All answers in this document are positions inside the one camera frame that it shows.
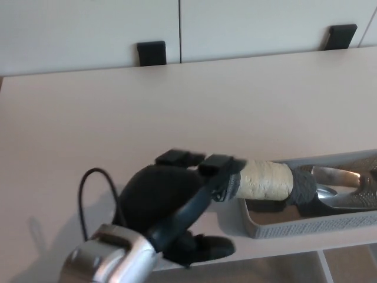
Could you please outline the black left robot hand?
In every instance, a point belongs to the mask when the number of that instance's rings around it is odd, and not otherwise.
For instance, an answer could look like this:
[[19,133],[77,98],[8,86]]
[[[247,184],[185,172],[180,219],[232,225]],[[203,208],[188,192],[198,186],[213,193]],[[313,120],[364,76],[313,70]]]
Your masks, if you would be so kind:
[[223,154],[169,150],[129,180],[113,224],[142,234],[164,259],[184,267],[233,255],[232,240],[193,235],[189,228],[212,201],[235,195],[246,163]]

